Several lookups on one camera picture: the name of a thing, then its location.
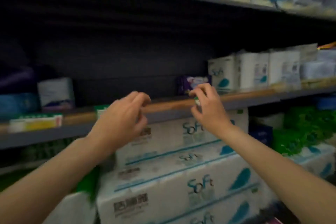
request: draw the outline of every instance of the purple package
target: purple package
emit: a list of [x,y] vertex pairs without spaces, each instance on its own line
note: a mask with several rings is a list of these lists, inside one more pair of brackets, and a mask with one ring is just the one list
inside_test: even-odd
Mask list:
[[189,92],[194,89],[198,84],[202,83],[210,83],[211,84],[211,75],[207,76],[187,76],[182,75],[177,78],[177,94],[185,95],[189,94]]

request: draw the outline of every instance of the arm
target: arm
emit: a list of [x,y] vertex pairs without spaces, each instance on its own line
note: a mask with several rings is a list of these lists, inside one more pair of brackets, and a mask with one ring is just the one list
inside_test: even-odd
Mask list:
[[197,95],[202,107],[202,113],[192,107],[195,118],[241,155],[302,223],[335,223],[336,187],[232,125],[208,83],[191,95]]
[[4,224],[40,224],[96,165],[119,147],[139,136],[147,124],[141,106],[148,95],[132,92],[115,101],[85,138],[75,140],[0,194],[0,219]]

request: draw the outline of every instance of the left hand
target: left hand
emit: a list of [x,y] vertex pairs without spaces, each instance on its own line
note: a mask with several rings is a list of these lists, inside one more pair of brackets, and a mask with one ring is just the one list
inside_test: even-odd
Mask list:
[[141,107],[149,104],[149,95],[133,91],[114,101],[100,116],[87,139],[107,157],[115,150],[139,136],[148,121]]

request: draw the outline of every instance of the hand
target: hand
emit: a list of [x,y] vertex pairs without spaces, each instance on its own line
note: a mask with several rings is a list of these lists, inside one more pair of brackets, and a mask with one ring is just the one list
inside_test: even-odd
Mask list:
[[103,154],[111,155],[139,136],[148,121],[141,107],[151,102],[149,95],[133,91],[128,96],[114,101],[100,116],[87,135]]
[[222,138],[223,133],[232,128],[233,124],[226,114],[215,88],[209,83],[199,84],[197,88],[190,91],[189,95],[197,96],[202,108],[202,112],[199,112],[197,106],[193,106],[191,108],[192,115],[210,133]]

